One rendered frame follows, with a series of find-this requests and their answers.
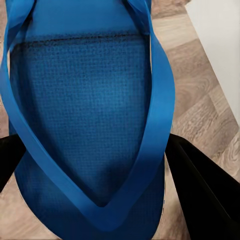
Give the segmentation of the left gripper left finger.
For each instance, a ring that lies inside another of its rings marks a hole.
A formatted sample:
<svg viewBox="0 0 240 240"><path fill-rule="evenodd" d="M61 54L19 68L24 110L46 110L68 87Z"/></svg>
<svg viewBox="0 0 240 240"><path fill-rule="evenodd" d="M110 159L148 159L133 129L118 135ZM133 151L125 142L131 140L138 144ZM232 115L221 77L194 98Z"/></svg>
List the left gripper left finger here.
<svg viewBox="0 0 240 240"><path fill-rule="evenodd" d="M0 193L26 153L26 146L17 134L0 138Z"/></svg>

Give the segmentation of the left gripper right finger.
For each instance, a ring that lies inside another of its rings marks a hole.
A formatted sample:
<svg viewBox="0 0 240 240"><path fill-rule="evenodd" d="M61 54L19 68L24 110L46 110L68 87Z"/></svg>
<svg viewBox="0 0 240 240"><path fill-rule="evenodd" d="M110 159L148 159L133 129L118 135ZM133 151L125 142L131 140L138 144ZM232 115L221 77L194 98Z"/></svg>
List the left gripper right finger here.
<svg viewBox="0 0 240 240"><path fill-rule="evenodd" d="M164 153L191 240L240 240L240 183L181 136Z"/></svg>

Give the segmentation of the sandal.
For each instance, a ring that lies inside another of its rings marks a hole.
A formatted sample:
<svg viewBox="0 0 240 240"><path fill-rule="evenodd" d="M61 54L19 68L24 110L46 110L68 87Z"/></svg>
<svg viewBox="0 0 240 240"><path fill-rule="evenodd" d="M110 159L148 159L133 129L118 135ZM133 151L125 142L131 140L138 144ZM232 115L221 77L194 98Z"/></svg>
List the sandal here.
<svg viewBox="0 0 240 240"><path fill-rule="evenodd" d="M175 109L152 0L5 3L0 94L27 205L62 240L151 240Z"/></svg>

